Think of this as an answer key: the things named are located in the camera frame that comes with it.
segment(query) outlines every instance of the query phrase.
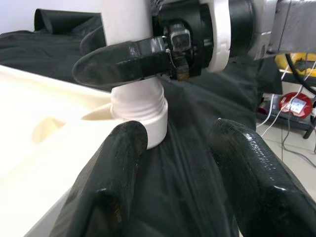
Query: electrical cable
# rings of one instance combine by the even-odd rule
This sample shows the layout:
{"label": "electrical cable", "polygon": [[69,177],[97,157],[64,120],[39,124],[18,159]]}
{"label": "electrical cable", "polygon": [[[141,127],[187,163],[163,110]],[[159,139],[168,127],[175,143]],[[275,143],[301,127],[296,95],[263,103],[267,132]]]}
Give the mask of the electrical cable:
{"label": "electrical cable", "polygon": [[[316,129],[315,129],[315,126],[311,123],[310,126],[313,128],[314,132],[315,132],[315,136],[316,136]],[[314,148],[314,154],[316,155],[316,143],[315,143],[315,148]]]}
{"label": "electrical cable", "polygon": [[305,156],[305,155],[303,155],[303,154],[301,154],[299,152],[292,151],[292,150],[290,150],[290,149],[285,147],[285,141],[288,138],[288,136],[290,135],[290,131],[291,131],[291,122],[290,122],[291,119],[290,118],[291,118],[291,112],[289,112],[289,116],[287,118],[287,128],[288,128],[288,130],[287,130],[287,135],[285,136],[284,140],[282,141],[282,148],[285,149],[288,152],[291,152],[293,154],[296,154],[296,155],[304,158],[308,163],[310,163],[310,165],[312,167],[316,168],[316,164],[314,164],[307,156]]}
{"label": "electrical cable", "polygon": [[[282,75],[282,77],[281,77],[281,81],[283,81],[283,79],[284,79],[286,73],[288,72],[289,67],[290,67],[290,66],[287,65],[287,67],[286,67],[286,69],[285,69],[285,71],[284,71],[284,73],[283,73],[283,75]],[[273,94],[272,97],[271,97],[271,103],[270,103],[270,108],[269,108],[269,113],[268,113],[267,118],[266,118],[261,124],[259,124],[259,125],[257,126],[257,128],[259,128],[259,127],[265,125],[266,122],[269,121],[269,119],[270,119],[270,117],[271,117],[271,114],[272,114],[273,100],[274,100],[274,98],[275,98],[275,94]]]}
{"label": "electrical cable", "polygon": [[[312,74],[312,72],[313,72],[313,70],[314,70],[315,67],[316,67],[316,61],[314,62],[313,68],[311,69],[310,73],[305,77],[304,81],[306,81],[306,80],[310,77],[310,75]],[[275,124],[275,122],[277,121],[278,117],[280,116],[281,112],[288,106],[288,104],[290,104],[290,105],[292,104],[293,100],[302,92],[302,90],[303,90],[303,86],[301,86],[300,89],[299,89],[299,91],[297,92],[297,94],[296,94],[294,97],[292,97],[292,99],[291,99],[288,103],[286,103],[286,104],[280,109],[280,111],[279,111],[279,113],[277,114],[277,116],[276,116],[275,120],[273,121],[273,123],[272,123],[272,124],[266,129],[266,131],[261,135],[262,137],[263,137],[264,135],[266,135],[266,133],[269,131],[270,128],[272,128],[272,126]]]}
{"label": "electrical cable", "polygon": [[290,67],[290,69],[292,70],[292,73],[293,73],[293,76],[294,78],[303,86],[305,87],[309,92],[313,93],[314,95],[316,95],[316,90],[312,89],[305,81],[306,80],[303,80],[300,75],[297,73],[297,70],[293,64],[293,61],[291,59],[291,56],[289,54],[286,54],[285,55],[286,57],[286,60],[287,60],[287,63]]}

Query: white plastic tray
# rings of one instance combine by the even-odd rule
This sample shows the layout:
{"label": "white plastic tray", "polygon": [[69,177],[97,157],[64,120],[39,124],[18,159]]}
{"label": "white plastic tray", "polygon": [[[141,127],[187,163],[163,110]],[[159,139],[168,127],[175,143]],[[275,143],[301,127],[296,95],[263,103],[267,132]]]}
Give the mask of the white plastic tray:
{"label": "white plastic tray", "polygon": [[121,120],[110,94],[0,66],[0,236],[21,237]]}

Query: floor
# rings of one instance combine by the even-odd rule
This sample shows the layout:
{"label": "floor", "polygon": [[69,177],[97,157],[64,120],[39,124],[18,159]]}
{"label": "floor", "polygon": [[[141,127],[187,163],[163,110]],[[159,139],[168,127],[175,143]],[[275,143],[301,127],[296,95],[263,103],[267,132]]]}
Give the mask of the floor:
{"label": "floor", "polygon": [[[257,132],[262,135],[269,127],[269,124],[263,125],[257,129]],[[316,201],[316,168],[312,167],[305,159],[300,156],[290,153],[282,148],[282,140],[287,134],[287,127],[274,126],[263,137],[273,152],[283,160],[283,162],[293,171],[303,186]],[[285,147],[289,150],[301,153],[307,156],[316,164],[316,154],[314,148],[316,144],[315,133],[309,139],[303,139],[304,132],[296,129],[291,129],[289,137],[285,142]]]}

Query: black cable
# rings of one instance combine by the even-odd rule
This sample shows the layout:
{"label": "black cable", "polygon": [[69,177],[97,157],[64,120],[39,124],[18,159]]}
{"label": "black cable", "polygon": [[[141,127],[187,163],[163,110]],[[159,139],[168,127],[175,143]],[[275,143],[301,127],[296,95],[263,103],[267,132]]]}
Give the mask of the black cable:
{"label": "black cable", "polygon": [[309,92],[311,92],[311,93],[313,93],[314,95],[316,95],[316,90],[312,89],[312,88],[308,85],[308,83],[306,83],[306,81],[304,81],[304,80],[300,77],[300,75],[297,73],[297,70],[296,70],[296,68],[295,68],[295,66],[294,66],[294,64],[293,64],[293,61],[292,61],[292,59],[291,59],[291,56],[290,56],[289,54],[286,54],[285,57],[286,57],[286,60],[287,60],[288,65],[289,65],[289,67],[290,67],[290,69],[291,69],[291,71],[292,71],[292,73],[293,73],[294,78],[295,78],[303,87],[305,87],[306,90],[308,90]]}
{"label": "black cable", "polygon": [[311,125],[311,124],[310,124],[310,126],[312,126],[312,128],[313,128],[313,130],[314,130],[314,132],[315,132],[315,135],[316,135],[316,129],[315,129],[315,127],[314,127],[313,125]]}
{"label": "black cable", "polygon": [[286,137],[285,137],[284,140],[282,141],[282,148],[285,149],[285,150],[288,151],[288,152],[291,152],[291,153],[293,153],[293,154],[296,154],[296,155],[298,155],[298,156],[304,158],[308,163],[311,164],[312,167],[316,168],[316,165],[315,165],[307,156],[305,156],[305,155],[303,155],[303,154],[301,154],[301,153],[299,153],[299,152],[291,151],[291,150],[289,150],[288,148],[285,147],[285,141],[286,141],[286,139],[288,138],[288,136],[290,135],[290,131],[291,131],[290,118],[291,118],[291,113],[289,113],[289,116],[288,116],[288,119],[287,119],[287,128],[288,128],[288,131],[287,131]]}

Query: white wall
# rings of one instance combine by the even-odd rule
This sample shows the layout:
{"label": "white wall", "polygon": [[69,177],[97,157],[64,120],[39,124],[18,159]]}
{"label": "white wall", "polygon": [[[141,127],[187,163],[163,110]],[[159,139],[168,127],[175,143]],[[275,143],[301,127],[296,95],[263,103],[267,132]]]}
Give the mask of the white wall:
{"label": "white wall", "polygon": [[0,0],[0,34],[34,30],[37,8],[100,12],[102,0]]}

